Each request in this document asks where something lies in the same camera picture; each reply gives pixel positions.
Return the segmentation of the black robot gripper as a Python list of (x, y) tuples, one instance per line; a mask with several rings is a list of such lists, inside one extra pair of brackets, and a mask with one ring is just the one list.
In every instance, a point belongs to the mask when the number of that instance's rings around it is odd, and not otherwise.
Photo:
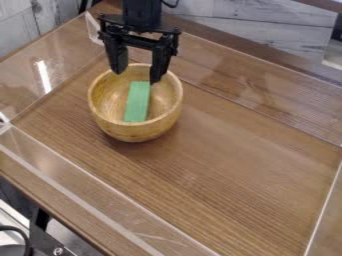
[(150, 84), (160, 81), (171, 56), (178, 54), (180, 29), (163, 23), (163, 0), (123, 0), (120, 14), (100, 14), (99, 39), (105, 46), (111, 70), (121, 74), (128, 66), (127, 47), (152, 52)]

